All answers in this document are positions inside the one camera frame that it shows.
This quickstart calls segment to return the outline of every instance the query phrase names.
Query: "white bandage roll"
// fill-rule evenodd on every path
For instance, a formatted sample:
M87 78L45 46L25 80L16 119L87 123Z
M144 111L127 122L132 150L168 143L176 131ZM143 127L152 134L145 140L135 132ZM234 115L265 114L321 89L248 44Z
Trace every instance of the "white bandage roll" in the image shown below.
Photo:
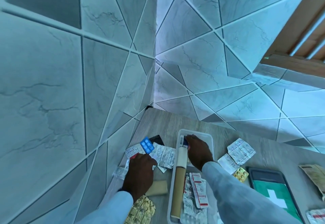
M186 169L187 164L187 148L185 147L179 147L178 148L178 154L177 154L177 167L183 167Z

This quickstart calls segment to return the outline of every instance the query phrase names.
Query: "plastic container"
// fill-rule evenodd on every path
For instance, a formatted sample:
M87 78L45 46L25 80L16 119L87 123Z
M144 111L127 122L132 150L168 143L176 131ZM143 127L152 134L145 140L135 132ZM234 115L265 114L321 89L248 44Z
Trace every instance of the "plastic container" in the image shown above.
M210 151L212 153L213 160L214 160L213 138L212 138L212 136L210 134L207 134L207 133L190 131L190 130L185 130L185 129L181 129L178 132L175 158L177 159L178 148L180 146L180 137L182 135L186 136L186 135L192 135L192 134L196 135L199 139L201 139L201 140L203 140L204 142L207 143L207 145L209 146L209 149L210 149ZM173 175L172 175L172 182L171 182L171 186L170 186L170 193L169 193L168 211L167 211L167 222L168 222L168 224L178 224L178 223L180 223L179 219L172 218L170 216L170 212L171 212L171 208L172 208L173 191L174 191L175 172L176 172L176 167L174 166ZM186 173L201 173L201 172L198 169L196 169L191 163L187 163ZM213 196L213 192L210 189L208 184L207 184L206 193L207 193L209 205L216 206L216 200L215 200L215 198ZM217 224L217 222L214 222L214 221L209 222L209 210L208 210L208 224Z

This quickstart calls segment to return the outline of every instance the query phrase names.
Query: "forearm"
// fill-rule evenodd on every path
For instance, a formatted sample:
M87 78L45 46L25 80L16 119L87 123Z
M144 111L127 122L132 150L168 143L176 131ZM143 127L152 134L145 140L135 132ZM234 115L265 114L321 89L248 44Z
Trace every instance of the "forearm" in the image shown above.
M208 162L202 173L217 199L220 217L229 223L300 223L254 189L238 181L216 162Z
M126 191L119 191L105 205L87 215L78 224L123 224L132 205L131 194Z

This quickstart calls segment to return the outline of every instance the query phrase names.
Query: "clear plastic box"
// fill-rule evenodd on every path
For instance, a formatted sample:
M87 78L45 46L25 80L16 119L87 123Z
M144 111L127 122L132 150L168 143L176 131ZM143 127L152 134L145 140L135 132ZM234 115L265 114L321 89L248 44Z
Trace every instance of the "clear plastic box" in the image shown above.
M186 136L186 135L192 135L192 134L196 135L198 138L200 138L201 140L203 140L204 142L207 143L207 145L209 146L209 149L212 153L213 160L214 160L212 136L207 133L190 131L190 130L185 130L185 129L181 129L178 132L175 158L177 159L178 148L180 146L180 137L182 135ZM174 191L175 172L176 172L176 167L173 168L172 182L171 182L170 193L169 193L169 202L168 202L168 211L167 211L168 224L180 223L179 219L172 218L170 216L170 212L171 212L171 208L172 208L173 191ZM186 173L201 173L201 172L198 169L196 169L191 163L188 163L186 166ZM217 221L215 221L215 218L214 218L214 216L216 216L218 214L217 207L216 207L216 199L214 198L213 192L208 184L207 184L206 193L207 193L209 205L211 206L211 208L208 208L208 224L217 224Z

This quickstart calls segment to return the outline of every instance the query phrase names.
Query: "hand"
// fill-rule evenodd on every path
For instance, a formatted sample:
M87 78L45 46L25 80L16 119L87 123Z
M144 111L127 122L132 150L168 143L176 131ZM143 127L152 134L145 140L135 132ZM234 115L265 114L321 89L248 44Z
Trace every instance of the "hand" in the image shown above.
M157 165L157 162L148 154L138 154L136 158L130 160L129 171L125 176L121 190L131 194L133 203L144 195L152 185L153 165Z
M194 167L202 171L205 163L213 162L209 146L195 135L187 135L185 139L189 143L189 160Z

